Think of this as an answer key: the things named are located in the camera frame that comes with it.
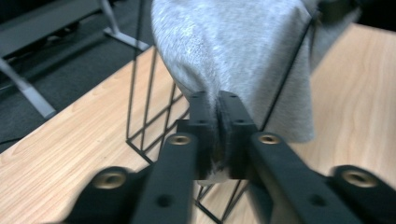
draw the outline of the chair leg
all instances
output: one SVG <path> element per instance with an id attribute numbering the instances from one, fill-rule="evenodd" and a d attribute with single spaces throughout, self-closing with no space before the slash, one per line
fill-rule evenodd
<path id="1" fill-rule="evenodd" d="M 20 77 L 12 67 L 0 58 L 0 71 L 8 76 L 27 100 L 35 107 L 35 109 L 44 117 L 50 119 L 55 114 L 55 109 L 46 101 L 46 99 L 35 89 L 35 87 Z"/>
<path id="2" fill-rule="evenodd" d="M 108 20 L 108 23 L 109 23 L 109 27 L 107 27 L 104 30 L 105 34 L 107 34 L 107 35 L 109 35 L 109 36 L 119 40 L 120 42 L 131 46 L 131 47 L 140 49 L 141 51 L 145 51 L 146 49 L 149 48 L 148 44 L 146 44 L 142 41 L 136 40 L 135 38 L 133 38 L 129 35 L 126 35 L 120 31 L 120 28 L 117 25 L 116 17 L 114 16 L 114 13 L 113 13 L 113 9 L 111 8 L 111 5 L 108 3 L 108 0 L 98 0 L 98 2 L 99 2 L 99 5 L 100 5 L 103 13 L 105 14 L 105 16 Z"/>

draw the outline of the gray floor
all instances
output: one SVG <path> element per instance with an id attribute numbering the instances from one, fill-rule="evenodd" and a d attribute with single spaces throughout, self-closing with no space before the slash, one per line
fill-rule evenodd
<path id="1" fill-rule="evenodd" d="M 138 2 L 121 1 L 114 7 L 121 30 L 134 37 Z M 151 45 L 150 1 L 142 2 L 145 2 L 144 26 L 140 39 Z M 61 39 L 53 38 L 43 48 L 14 59 L 11 64 L 57 111 L 61 111 L 134 58 L 134 48 L 103 34 L 106 27 L 102 14 L 92 15 L 80 22 L 76 32 Z M 0 152 L 16 143 L 8 140 L 22 138 L 44 122 L 12 83 L 0 74 Z"/>

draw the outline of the mounting hole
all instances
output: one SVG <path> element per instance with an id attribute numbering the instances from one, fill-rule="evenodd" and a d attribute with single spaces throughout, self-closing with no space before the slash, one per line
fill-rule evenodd
<path id="1" fill-rule="evenodd" d="M 108 172 L 97 176 L 93 185 L 98 189 L 116 189 L 125 182 L 126 176 L 121 172 Z"/>
<path id="2" fill-rule="evenodd" d="M 376 180 L 371 176 L 361 171 L 348 170 L 342 173 L 342 177 L 351 185 L 359 188 L 372 188 L 377 185 Z"/>
<path id="3" fill-rule="evenodd" d="M 172 203 L 173 203 L 173 197 L 170 196 L 170 195 L 163 194 L 163 195 L 160 195 L 160 196 L 157 198 L 157 204 L 158 204 L 160 207 L 169 207 L 169 206 L 172 205 Z"/>
<path id="4" fill-rule="evenodd" d="M 184 135 L 175 135 L 170 137 L 169 139 L 170 144 L 178 145 L 178 146 L 187 145 L 190 141 L 191 141 L 190 138 Z"/>
<path id="5" fill-rule="evenodd" d="M 324 200 L 320 195 L 314 194 L 311 197 L 309 197 L 308 201 L 318 207 L 324 207 L 327 205 L 326 200 Z"/>
<path id="6" fill-rule="evenodd" d="M 268 144 L 268 145 L 280 143 L 279 138 L 277 138 L 274 135 L 270 135 L 270 134 L 265 134 L 265 135 L 260 136 L 259 141 L 261 141 L 264 144 Z"/>

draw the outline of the gray fabric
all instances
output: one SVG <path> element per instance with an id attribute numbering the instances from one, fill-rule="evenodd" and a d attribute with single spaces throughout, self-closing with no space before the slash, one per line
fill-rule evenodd
<path id="1" fill-rule="evenodd" d="M 317 3 L 154 0 L 152 27 L 163 61 L 186 96 L 206 91 L 215 117 L 219 91 L 231 91 L 260 127 Z M 290 142 L 314 137 L 310 74 L 357 16 L 355 11 L 337 24 L 310 29 L 265 131 Z"/>

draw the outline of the light wood surface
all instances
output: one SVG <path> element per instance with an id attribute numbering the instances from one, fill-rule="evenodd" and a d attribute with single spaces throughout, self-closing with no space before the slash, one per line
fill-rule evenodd
<path id="1" fill-rule="evenodd" d="M 139 73 L 149 72 L 151 57 L 150 50 L 141 56 Z M 0 223 L 60 221 L 97 171 L 147 165 L 125 144 L 130 77 L 131 63 L 0 155 Z M 156 78 L 154 112 L 165 105 L 161 96 L 171 81 L 161 64 Z M 135 131 L 147 81 L 136 81 Z M 317 137 L 293 145 L 298 154 L 324 174 L 355 164 L 396 187 L 396 34 L 351 26 L 313 75 L 312 88 Z M 216 187 L 204 204 L 220 216 L 232 187 L 232 181 Z M 194 222 L 211 223 L 200 211 L 195 215 Z M 227 223 L 257 223 L 246 196 Z"/>

